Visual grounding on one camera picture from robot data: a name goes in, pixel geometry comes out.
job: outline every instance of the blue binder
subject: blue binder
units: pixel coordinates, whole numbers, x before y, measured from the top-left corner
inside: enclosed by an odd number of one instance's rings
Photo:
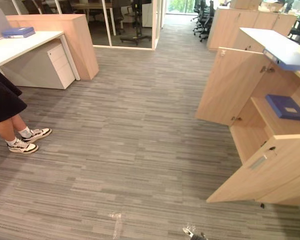
[[[279,118],[300,120],[300,107],[291,97],[268,94],[265,98]]]
[[[26,38],[35,34],[35,29],[29,27],[14,27],[2,32],[4,38]]]
[[[289,51],[289,49],[269,50],[265,48],[263,53],[283,70],[300,71],[300,53],[297,51]]]

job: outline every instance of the white countertop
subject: white countertop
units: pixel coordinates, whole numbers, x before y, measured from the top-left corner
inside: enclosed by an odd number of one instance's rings
[[[300,45],[288,39],[280,33],[268,29],[256,29],[240,27],[240,29],[256,40],[260,45],[264,46],[270,52],[272,50],[295,51],[300,53]]]
[[[1,38],[0,66],[62,34],[63,31],[36,31],[26,38]]]

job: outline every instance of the cabinet shelf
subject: cabinet shelf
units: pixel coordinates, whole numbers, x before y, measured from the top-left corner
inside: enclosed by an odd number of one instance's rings
[[[269,139],[262,127],[232,125],[230,132],[242,165]]]
[[[265,98],[251,100],[273,135],[300,134],[300,121],[279,118]]]

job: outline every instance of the floor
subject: floor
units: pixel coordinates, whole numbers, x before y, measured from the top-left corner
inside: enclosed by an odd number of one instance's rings
[[[156,51],[97,48],[93,81],[22,87],[31,155],[0,139],[0,240],[300,240],[300,207],[206,203],[240,166],[227,127],[195,119],[215,53],[169,15]]]

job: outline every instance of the black skirt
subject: black skirt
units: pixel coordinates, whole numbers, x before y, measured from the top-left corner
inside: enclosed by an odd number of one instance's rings
[[[18,97],[21,94],[22,92],[0,72],[0,122],[17,115],[27,107]]]

